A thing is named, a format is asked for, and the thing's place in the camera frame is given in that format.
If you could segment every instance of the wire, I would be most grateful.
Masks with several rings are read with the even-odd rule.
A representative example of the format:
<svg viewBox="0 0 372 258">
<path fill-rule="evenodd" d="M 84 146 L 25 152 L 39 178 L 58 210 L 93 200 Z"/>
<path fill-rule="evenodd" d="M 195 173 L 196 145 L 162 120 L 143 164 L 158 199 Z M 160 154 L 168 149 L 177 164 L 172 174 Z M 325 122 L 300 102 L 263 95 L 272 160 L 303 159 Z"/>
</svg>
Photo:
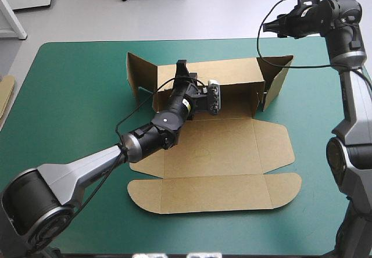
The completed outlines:
<svg viewBox="0 0 372 258">
<path fill-rule="evenodd" d="M 158 91 L 160 91 L 166 84 L 168 84 L 169 82 L 171 82 L 171 81 L 173 81 L 173 80 L 175 80 L 177 78 L 178 79 L 180 79 L 180 78 L 182 79 L 183 78 L 183 79 L 186 79 L 186 80 L 194 80 L 194 81 L 197 81 L 198 83 L 202 84 L 203 87 L 206 87 L 206 85 L 202 81 L 200 81 L 198 79 L 194 79 L 192 77 L 187 77 L 187 76 L 178 76 L 178 77 L 174 77 L 174 78 L 171 78 L 171 79 L 165 81 L 159 88 L 157 88 L 157 90 L 155 92 L 151 93 L 151 95 L 148 96 L 141 104 L 139 104 L 130 114 L 128 114 L 125 118 L 123 118 L 122 120 L 120 120 L 117 123 L 117 125 L 115 127 L 115 133 L 118 135 L 118 137 L 119 137 L 119 139 L 121 141 L 121 144 L 124 145 L 124 141 L 122 140 L 123 138 L 121 136 L 121 133 L 119 132 L 120 125 L 123 122 L 125 122 L 127 119 L 129 119 L 136 111 L 138 111 L 147 101 L 149 101 L 156 93 L 158 93 Z"/>
<path fill-rule="evenodd" d="M 277 3 L 274 4 L 274 6 L 270 9 L 268 14 L 265 16 L 265 18 L 263 18 L 262 23 L 261 23 L 261 25 L 258 29 L 257 39 L 256 39 L 256 49 L 257 49 L 257 53 L 258 53 L 258 55 L 259 55 L 259 57 L 261 58 L 262 61 L 266 62 L 269 65 L 272 65 L 272 66 L 275 66 L 275 67 L 280 67 L 280 68 L 294 68 L 294 69 L 312 69 L 312 68 L 326 68 L 326 67 L 347 67 L 347 68 L 349 68 L 347 65 L 343 65 L 343 64 L 340 64 L 340 65 L 338 65 L 338 64 L 324 64 L 324 65 L 306 65 L 306 66 L 293 66 L 293 65 L 287 66 L 287 65 L 279 65 L 279 64 L 271 63 L 268 60 L 266 60 L 261 55 L 261 51 L 260 51 L 261 29 L 262 29 L 263 24 L 265 23 L 266 19 L 270 16 L 270 14 L 273 12 L 273 10 L 282 2 L 283 1 L 278 1 Z"/>
<path fill-rule="evenodd" d="M 260 57 L 260 59 L 264 62 L 266 62 L 267 64 L 271 65 L 271 66 L 275 66 L 275 67 L 280 67 L 280 68 L 294 68 L 294 69 L 313 69 L 313 68 L 326 68 L 326 67 L 346 67 L 348 69 L 350 69 L 349 66 L 347 65 L 344 65 L 344 64 L 324 64 L 324 65 L 314 65 L 314 66 L 286 66 L 286 65 L 279 65 L 279 64 L 275 64 L 275 63 L 271 63 L 269 62 L 268 60 L 266 60 L 262 55 L 261 55 L 261 51 L 260 51 L 260 44 L 259 44 L 259 40 L 260 40 L 260 33 L 261 33 L 261 29 L 263 27 L 263 24 L 265 23 L 266 19 L 270 16 L 270 14 L 273 12 L 273 10 L 280 4 L 282 3 L 282 1 L 278 1 L 277 3 L 274 4 L 274 6 L 270 9 L 270 11 L 268 12 L 268 14 L 265 16 L 265 18 L 262 20 L 262 23 L 258 29 L 258 34 L 257 34 L 257 39 L 256 39 L 256 49 L 257 49 L 257 53 Z M 354 25 L 351 25 L 351 24 L 347 24 L 347 23 L 342 23 L 344 24 L 345 26 L 350 26 L 353 30 L 353 40 L 356 38 L 356 26 Z M 372 83 L 371 81 L 363 74 L 363 72 L 360 72 L 358 71 L 358 69 L 353 69 L 351 70 L 353 71 L 355 74 L 357 74 L 360 78 L 362 78 L 366 83 L 367 85 L 369 86 L 369 88 L 371 89 L 372 91 Z"/>
<path fill-rule="evenodd" d="M 124 119 L 120 120 L 117 124 L 116 124 L 116 127 L 115 127 L 115 133 L 119 136 L 119 139 L 121 141 L 121 145 L 124 146 L 124 142 L 122 140 L 122 137 L 121 137 L 121 134 L 119 132 L 119 127 L 120 125 L 125 122 L 127 119 L 129 119 L 136 111 L 138 111 L 147 101 L 149 101 L 158 91 L 160 91 L 166 84 L 168 84 L 169 82 L 175 80 L 175 79 L 185 79 L 185 80 L 192 80 L 192 81 L 197 81 L 198 83 L 202 84 L 203 87 L 206 87 L 206 85 L 198 80 L 198 79 L 195 79 L 195 78 L 192 78 L 192 77 L 188 77 L 188 76 L 178 76 L 178 77 L 174 77 L 174 78 L 171 78 L 167 81 L 165 81 L 159 88 L 157 88 L 157 90 L 155 92 L 152 92 L 150 96 L 148 96 L 141 104 L 139 104 L 129 115 L 127 115 Z M 92 198 L 96 195 L 96 193 L 100 190 L 100 188 L 103 186 L 103 184 L 105 183 L 105 181 L 108 179 L 108 177 L 111 175 L 112 171 L 120 164 L 120 162 L 122 162 L 122 157 L 123 155 L 125 156 L 125 152 L 121 151 L 120 154 L 117 156 L 115 162 L 112 164 L 112 166 L 110 167 L 110 169 L 107 171 L 107 173 L 105 173 L 103 179 L 100 181 L 100 183 L 96 186 L 96 188 L 93 190 L 93 192 L 90 194 L 90 196 L 87 198 L 87 200 L 85 200 L 85 202 L 79 207 L 79 209 L 71 216 L 68 224 L 70 224 L 70 222 L 76 218 L 78 216 L 79 213 L 81 213 L 83 211 L 83 209 L 89 204 L 89 202 L 92 200 Z"/>
<path fill-rule="evenodd" d="M 120 159 L 123 156 L 123 153 L 120 152 L 120 154 L 117 156 L 114 164 L 110 167 L 110 169 L 105 173 L 105 176 L 103 179 L 100 181 L 100 183 L 96 186 L 96 188 L 93 190 L 93 192 L 90 194 L 87 200 L 85 200 L 84 204 L 82 204 L 79 209 L 72 215 L 70 218 L 69 222 L 73 221 L 75 217 L 78 216 L 79 213 L 86 207 L 86 205 L 89 204 L 89 202 L 92 200 L 92 198 L 96 195 L 96 193 L 100 190 L 102 185 L 105 183 L 105 181 L 108 179 L 108 177 L 111 175 L 112 171 L 119 165 Z"/>
</svg>

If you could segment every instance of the cardboard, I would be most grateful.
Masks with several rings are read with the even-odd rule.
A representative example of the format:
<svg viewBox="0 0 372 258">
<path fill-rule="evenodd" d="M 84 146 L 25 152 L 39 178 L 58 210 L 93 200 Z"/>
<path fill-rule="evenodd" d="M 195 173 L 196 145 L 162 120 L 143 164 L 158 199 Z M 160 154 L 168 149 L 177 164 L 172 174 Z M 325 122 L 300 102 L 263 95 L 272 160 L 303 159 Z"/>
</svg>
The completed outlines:
<svg viewBox="0 0 372 258">
<path fill-rule="evenodd" d="M 9 98 L 13 92 L 15 79 L 13 76 L 7 75 L 0 81 L 0 119 L 2 118 Z"/>
<path fill-rule="evenodd" d="M 269 59 L 288 65 L 292 56 Z M 132 200 L 160 214 L 274 209 L 293 200 L 301 187 L 300 176 L 264 175 L 294 161 L 288 131 L 253 119 L 259 103 L 266 108 L 278 95 L 288 70 L 267 67 L 257 58 L 188 63 L 187 67 L 201 81 L 220 83 L 221 112 L 218 116 L 197 113 L 183 126 L 177 146 L 130 164 L 134 171 L 162 178 L 131 181 Z M 128 53 L 127 72 L 138 97 L 140 87 L 155 91 L 174 77 L 176 66 L 156 66 Z M 154 96 L 155 111 L 167 102 L 172 85 Z"/>
</svg>

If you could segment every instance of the green table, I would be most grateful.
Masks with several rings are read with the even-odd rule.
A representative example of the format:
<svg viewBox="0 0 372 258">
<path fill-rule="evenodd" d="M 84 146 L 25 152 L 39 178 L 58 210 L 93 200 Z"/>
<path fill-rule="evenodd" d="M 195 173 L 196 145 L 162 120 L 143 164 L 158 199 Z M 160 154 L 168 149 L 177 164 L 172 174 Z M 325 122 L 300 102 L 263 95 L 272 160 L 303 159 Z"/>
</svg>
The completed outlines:
<svg viewBox="0 0 372 258">
<path fill-rule="evenodd" d="M 268 38 L 261 47 L 267 56 L 295 55 L 294 65 L 328 63 L 319 37 Z M 1 187 L 30 167 L 68 163 L 118 142 L 114 126 L 135 107 L 126 80 L 127 51 L 158 65 L 256 56 L 253 39 L 43 45 L 0 132 Z M 148 103 L 122 131 L 147 123 L 152 115 Z M 123 165 L 52 246 L 79 253 L 325 253 L 334 246 L 348 204 L 326 161 L 326 143 L 342 116 L 335 70 L 291 69 L 279 97 L 256 115 L 288 128 L 296 161 L 275 173 L 293 171 L 303 179 L 289 205 L 269 211 L 152 214 L 137 207 L 126 189 L 130 180 L 149 177 Z"/>
</svg>

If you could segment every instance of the white sticker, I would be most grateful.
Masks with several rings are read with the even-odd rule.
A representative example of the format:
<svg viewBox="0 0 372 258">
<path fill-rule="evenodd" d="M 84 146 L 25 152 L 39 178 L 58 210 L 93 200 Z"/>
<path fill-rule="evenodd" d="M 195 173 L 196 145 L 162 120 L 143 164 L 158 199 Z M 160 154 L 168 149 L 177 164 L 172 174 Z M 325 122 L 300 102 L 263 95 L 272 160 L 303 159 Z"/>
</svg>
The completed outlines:
<svg viewBox="0 0 372 258">
<path fill-rule="evenodd" d="M 301 17 L 305 17 L 306 14 L 307 14 L 307 12 L 310 10 L 310 8 L 311 8 L 311 7 L 306 8 L 306 9 L 302 12 Z"/>
<path fill-rule="evenodd" d="M 188 112 L 190 112 L 191 111 L 190 103 L 186 99 L 182 100 L 182 103 L 183 103 L 183 105 L 186 106 L 186 108 L 188 109 Z"/>
</svg>

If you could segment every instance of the cardboard flap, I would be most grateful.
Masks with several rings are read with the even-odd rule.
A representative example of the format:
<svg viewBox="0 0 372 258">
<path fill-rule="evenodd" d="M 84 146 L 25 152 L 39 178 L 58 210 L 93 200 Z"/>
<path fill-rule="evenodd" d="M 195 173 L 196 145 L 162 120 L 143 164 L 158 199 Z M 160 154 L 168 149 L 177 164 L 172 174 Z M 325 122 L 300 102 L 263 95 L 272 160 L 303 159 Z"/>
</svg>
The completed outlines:
<svg viewBox="0 0 372 258">
<path fill-rule="evenodd" d="M 293 200 L 300 187 L 300 176 L 286 173 L 134 180 L 128 192 L 139 207 L 169 214 L 274 209 Z"/>
<path fill-rule="evenodd" d="M 162 178 L 263 174 L 294 161 L 284 126 L 254 119 L 187 121 L 179 144 L 130 164 Z"/>
<path fill-rule="evenodd" d="M 9 98 L 12 94 L 15 84 L 15 78 L 13 76 L 7 75 L 2 81 L 0 81 L 0 119 L 3 116 L 6 105 L 9 102 Z"/>
<path fill-rule="evenodd" d="M 145 88 L 151 92 L 157 89 L 158 67 L 128 52 L 127 77 L 133 95 L 138 100 L 139 87 Z"/>
<path fill-rule="evenodd" d="M 265 57 L 265 59 L 270 63 L 274 63 L 275 65 L 290 66 L 293 61 L 293 56 Z M 285 77 L 287 76 L 288 68 L 272 66 L 260 58 L 257 58 L 257 62 L 265 80 L 265 96 L 262 102 L 263 110 L 266 110 L 273 99 L 278 96 Z"/>
<path fill-rule="evenodd" d="M 198 79 L 205 84 L 214 79 L 220 85 L 235 85 L 246 83 L 262 83 L 263 77 L 256 58 L 214 60 L 211 62 L 187 63 L 189 72 L 197 72 Z M 166 80 L 173 78 L 176 65 L 163 65 L 158 67 L 158 87 Z M 162 90 L 172 89 L 173 82 L 167 84 Z"/>
</svg>

